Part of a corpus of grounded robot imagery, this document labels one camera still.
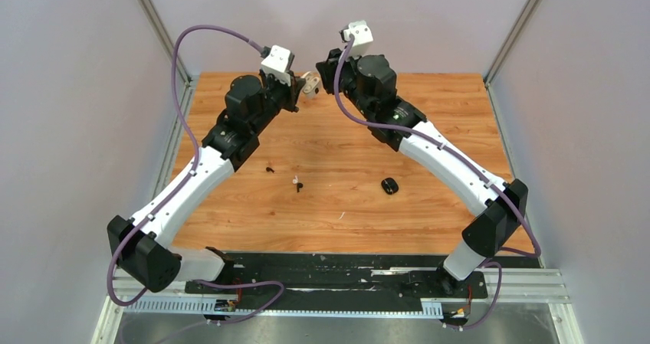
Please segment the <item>white earbud charging case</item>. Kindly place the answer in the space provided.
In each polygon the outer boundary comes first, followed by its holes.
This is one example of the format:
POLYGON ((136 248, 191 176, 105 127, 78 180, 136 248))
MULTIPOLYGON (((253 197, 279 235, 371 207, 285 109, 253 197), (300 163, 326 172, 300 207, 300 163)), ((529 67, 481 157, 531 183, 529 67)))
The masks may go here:
POLYGON ((305 80, 302 88, 302 94, 305 98, 311 99, 315 97, 322 88, 321 78, 319 74, 308 71, 301 76, 305 80))

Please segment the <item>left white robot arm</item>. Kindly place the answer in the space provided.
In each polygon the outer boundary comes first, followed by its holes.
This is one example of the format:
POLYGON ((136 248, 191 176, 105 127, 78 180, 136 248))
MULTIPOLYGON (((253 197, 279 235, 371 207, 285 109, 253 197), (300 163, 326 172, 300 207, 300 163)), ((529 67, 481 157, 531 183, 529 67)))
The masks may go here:
POLYGON ((271 121, 282 110, 299 110, 298 97, 306 86, 306 77, 293 74, 287 83, 273 74, 236 77, 199 154, 148 205, 130 218, 117 215, 108 223, 113 266, 152 293, 191 280, 205 280, 217 293, 229 291, 235 272, 224 253, 214 247, 173 249, 171 244, 194 210, 259 147, 259 136, 271 121))

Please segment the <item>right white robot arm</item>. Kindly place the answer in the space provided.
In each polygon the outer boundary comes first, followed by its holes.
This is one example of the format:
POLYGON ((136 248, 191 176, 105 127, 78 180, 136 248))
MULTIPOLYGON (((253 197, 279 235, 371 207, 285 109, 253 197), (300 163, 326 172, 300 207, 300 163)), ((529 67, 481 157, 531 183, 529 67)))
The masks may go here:
POLYGON ((376 139, 429 170, 474 215, 437 276, 441 292, 457 296, 467 288, 468 276, 519 228, 528 187, 519 179, 507 182, 492 174, 451 144, 423 112, 398 95, 397 74, 383 55, 349 58, 336 48, 315 67, 325 91, 336 100, 347 98, 363 116, 358 122, 376 139))

